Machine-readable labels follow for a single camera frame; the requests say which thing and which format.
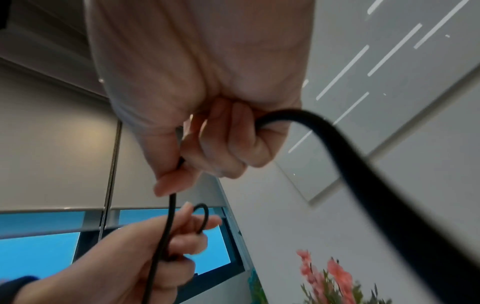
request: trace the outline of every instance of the black cable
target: black cable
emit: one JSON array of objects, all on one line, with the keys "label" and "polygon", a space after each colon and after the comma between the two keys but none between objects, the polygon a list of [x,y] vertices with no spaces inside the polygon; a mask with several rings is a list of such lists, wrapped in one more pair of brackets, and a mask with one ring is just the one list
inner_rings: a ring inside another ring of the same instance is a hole
[{"label": "black cable", "polygon": [[[328,121],[302,110],[280,110],[257,119],[256,129],[295,121],[310,128],[330,153],[345,183],[376,226],[415,273],[445,304],[472,303],[478,298],[480,269],[395,194]],[[153,257],[142,304],[148,304],[157,262],[165,250],[175,211],[170,196],[168,220]]]}]

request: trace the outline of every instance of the hand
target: hand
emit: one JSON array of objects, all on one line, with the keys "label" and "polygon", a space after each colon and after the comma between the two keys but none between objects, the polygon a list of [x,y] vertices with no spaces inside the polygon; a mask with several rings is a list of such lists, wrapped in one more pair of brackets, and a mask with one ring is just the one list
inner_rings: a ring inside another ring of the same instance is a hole
[{"label": "hand", "polygon": [[[207,247],[207,236],[196,234],[203,216],[185,204],[175,213],[168,252],[196,254]],[[109,234],[69,268],[20,290],[14,304],[136,304],[145,291],[152,256],[163,233],[166,216],[131,224]],[[212,215],[206,229],[220,225]],[[177,286],[194,275],[195,263],[185,257],[160,261],[150,303],[171,304]]]},{"label": "hand", "polygon": [[[254,118],[301,106],[314,4],[86,1],[98,73],[156,175],[156,195],[192,186],[200,171],[236,178],[274,158],[288,124],[255,133]],[[180,151],[175,128],[190,114]]]}]

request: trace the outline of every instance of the blue sky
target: blue sky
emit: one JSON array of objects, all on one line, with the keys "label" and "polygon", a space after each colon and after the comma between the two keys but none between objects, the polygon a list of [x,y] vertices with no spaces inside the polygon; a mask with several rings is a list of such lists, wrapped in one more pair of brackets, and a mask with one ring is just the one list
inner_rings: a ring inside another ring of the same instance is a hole
[{"label": "blue sky", "polygon": [[[137,222],[163,212],[164,210],[125,210],[120,212],[120,224]],[[44,278],[61,271],[72,262],[79,234],[76,232],[0,240],[0,279],[14,279],[24,275]],[[205,234],[208,236],[207,249],[195,256],[189,256],[195,261],[195,271],[198,274],[230,262],[220,228],[205,231]]]}]

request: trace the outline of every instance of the dark sleeve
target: dark sleeve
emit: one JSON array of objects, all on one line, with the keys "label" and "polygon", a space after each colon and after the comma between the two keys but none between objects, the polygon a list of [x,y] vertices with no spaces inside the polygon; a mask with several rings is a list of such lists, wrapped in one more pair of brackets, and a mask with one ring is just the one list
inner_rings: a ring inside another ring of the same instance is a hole
[{"label": "dark sleeve", "polygon": [[7,27],[7,20],[9,18],[11,5],[12,5],[12,0],[0,1],[0,30],[5,29]]},{"label": "dark sleeve", "polygon": [[20,289],[28,283],[36,280],[38,280],[38,278],[34,276],[24,276],[0,285],[0,304],[13,303],[15,296],[20,291]]}]

